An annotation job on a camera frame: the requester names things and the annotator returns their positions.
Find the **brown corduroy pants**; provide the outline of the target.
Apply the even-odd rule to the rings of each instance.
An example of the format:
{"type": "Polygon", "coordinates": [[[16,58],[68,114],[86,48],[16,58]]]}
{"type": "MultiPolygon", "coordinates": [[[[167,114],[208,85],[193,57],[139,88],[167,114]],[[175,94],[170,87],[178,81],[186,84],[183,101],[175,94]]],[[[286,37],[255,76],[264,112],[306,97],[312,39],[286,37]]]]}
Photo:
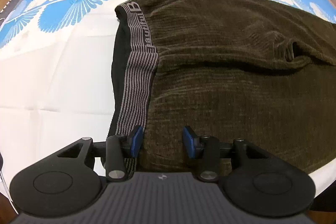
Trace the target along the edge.
{"type": "Polygon", "coordinates": [[[110,135],[187,170],[182,130],[244,138],[307,173],[335,158],[335,24],[268,0],[129,0],[116,9],[110,135]]]}

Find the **blue white patterned bed sheet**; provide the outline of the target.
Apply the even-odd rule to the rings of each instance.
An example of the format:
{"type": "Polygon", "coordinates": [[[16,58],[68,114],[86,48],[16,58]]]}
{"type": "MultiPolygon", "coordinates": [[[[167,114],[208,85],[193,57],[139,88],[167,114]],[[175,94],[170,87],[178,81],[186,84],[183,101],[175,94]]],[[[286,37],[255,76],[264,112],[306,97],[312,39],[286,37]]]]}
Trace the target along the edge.
{"type": "MultiPolygon", "coordinates": [[[[82,137],[106,139],[114,9],[125,1],[10,0],[1,11],[1,188],[82,137]]],[[[335,22],[329,0],[271,1],[335,22]]]]}

